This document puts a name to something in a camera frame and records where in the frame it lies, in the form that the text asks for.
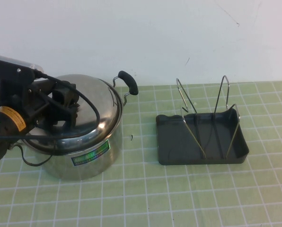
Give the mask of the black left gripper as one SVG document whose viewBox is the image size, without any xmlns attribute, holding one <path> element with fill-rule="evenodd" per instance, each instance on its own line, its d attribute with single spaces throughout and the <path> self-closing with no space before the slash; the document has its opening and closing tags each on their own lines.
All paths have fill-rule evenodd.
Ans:
<svg viewBox="0 0 282 227">
<path fill-rule="evenodd" d="M 68 128 L 76 125 L 78 107 L 72 105 L 79 95 L 70 82 L 40 80 L 21 82 L 20 86 L 20 109 L 30 122 L 39 122 L 41 128 L 51 128 L 59 121 Z"/>
</svg>

